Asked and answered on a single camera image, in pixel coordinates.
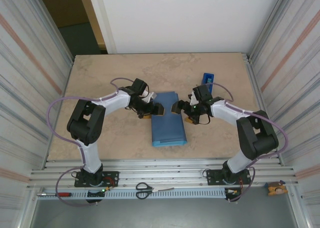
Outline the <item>blue wrapping paper sheet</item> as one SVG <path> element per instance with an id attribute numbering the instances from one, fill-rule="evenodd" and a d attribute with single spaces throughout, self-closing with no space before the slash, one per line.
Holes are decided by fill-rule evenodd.
<path id="1" fill-rule="evenodd" d="M 171 112 L 172 105 L 179 101 L 176 92 L 156 94 L 155 103 L 164 107 L 164 115 L 151 117 L 151 137 L 153 147 L 183 146 L 188 143 L 181 114 Z"/>

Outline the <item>blue tape dispenser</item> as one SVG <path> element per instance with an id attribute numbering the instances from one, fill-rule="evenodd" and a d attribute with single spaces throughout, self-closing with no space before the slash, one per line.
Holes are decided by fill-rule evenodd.
<path id="1" fill-rule="evenodd" d="M 215 75 L 213 73 L 204 73 L 202 77 L 201 84 L 207 86 L 210 93 L 213 91 L 213 83 L 214 83 Z"/>

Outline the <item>black electronics module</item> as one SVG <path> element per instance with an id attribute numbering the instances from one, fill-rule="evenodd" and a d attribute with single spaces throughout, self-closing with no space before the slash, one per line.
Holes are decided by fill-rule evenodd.
<path id="1" fill-rule="evenodd" d="M 243 189 L 240 187 L 236 188 L 225 188 L 225 199 L 230 202 L 237 202 L 240 199 Z"/>
<path id="2" fill-rule="evenodd" d="M 99 203 L 103 200 L 106 196 L 106 193 L 109 192 L 111 189 L 109 187 L 103 188 L 99 191 L 97 190 L 89 190 L 87 192 L 87 199 L 86 202 L 89 204 Z"/>

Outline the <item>brown wooden door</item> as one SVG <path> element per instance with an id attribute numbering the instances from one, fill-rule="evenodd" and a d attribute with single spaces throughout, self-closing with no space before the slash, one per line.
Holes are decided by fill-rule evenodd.
<path id="1" fill-rule="evenodd" d="M 88 23 L 82 0 L 42 0 L 58 28 Z"/>

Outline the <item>aluminium rail frame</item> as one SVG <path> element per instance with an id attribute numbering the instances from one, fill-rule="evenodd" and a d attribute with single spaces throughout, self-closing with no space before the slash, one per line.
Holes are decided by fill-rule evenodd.
<path id="1" fill-rule="evenodd" d="M 150 185 L 176 188 L 201 187 L 207 185 L 204 177 L 205 169 L 221 169 L 223 158 L 203 159 L 123 159 L 103 160 L 105 171 L 119 172 L 119 187 L 133 188 L 140 182 Z M 43 170 L 33 170 L 30 175 L 28 188 L 53 189 L 59 176 L 70 168 L 80 165 L 76 160 L 51 160 Z M 298 180 L 294 169 L 280 163 L 278 157 L 259 160 L 254 164 L 255 171 L 253 186 L 262 187 L 267 182 L 282 180 L 289 186 L 296 186 Z"/>

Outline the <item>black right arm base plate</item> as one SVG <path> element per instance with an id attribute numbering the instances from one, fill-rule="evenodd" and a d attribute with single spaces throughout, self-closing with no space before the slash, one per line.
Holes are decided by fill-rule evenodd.
<path id="1" fill-rule="evenodd" d="M 248 169 L 238 173 L 231 171 L 223 171 L 222 169 L 208 169 L 205 171 L 207 184 L 209 186 L 216 185 L 249 185 L 252 181 Z"/>

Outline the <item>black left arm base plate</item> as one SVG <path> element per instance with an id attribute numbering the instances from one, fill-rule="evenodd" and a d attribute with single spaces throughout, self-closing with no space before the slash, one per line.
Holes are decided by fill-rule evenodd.
<path id="1" fill-rule="evenodd" d="M 78 171 L 74 186 L 76 188 L 117 187 L 119 176 L 118 171 L 97 171 L 96 173 Z"/>

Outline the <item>black-handled scissors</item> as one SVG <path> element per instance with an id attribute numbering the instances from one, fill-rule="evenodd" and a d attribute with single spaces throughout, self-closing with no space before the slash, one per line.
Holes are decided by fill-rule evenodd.
<path id="1" fill-rule="evenodd" d="M 153 193 L 171 191 L 174 188 L 173 187 L 152 187 L 145 182 L 140 182 L 136 185 L 135 189 L 136 189 L 136 193 L 135 193 L 136 198 L 138 198 L 139 200 L 145 200 Z"/>

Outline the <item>tan wooden door frame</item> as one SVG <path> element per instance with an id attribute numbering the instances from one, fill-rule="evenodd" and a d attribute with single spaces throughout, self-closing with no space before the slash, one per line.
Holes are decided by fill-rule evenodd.
<path id="1" fill-rule="evenodd" d="M 106 47 L 106 44 L 103 39 L 103 35 L 102 35 L 101 29 L 100 29 L 100 26 L 99 26 L 99 23 L 97 20 L 97 16 L 94 11 L 93 4 L 92 4 L 91 0 L 81 0 L 81 1 L 84 6 L 86 15 L 88 17 L 90 26 L 92 28 L 94 37 L 97 41 L 97 45 L 98 45 L 99 49 L 106 54 L 107 47 Z"/>

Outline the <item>red-handled screwdriver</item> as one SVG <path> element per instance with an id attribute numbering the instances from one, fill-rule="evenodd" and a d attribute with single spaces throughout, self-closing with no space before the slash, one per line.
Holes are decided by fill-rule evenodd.
<path id="1" fill-rule="evenodd" d="M 71 197 L 71 192 L 58 192 L 58 193 L 48 193 L 48 192 L 39 192 L 38 197 Z"/>

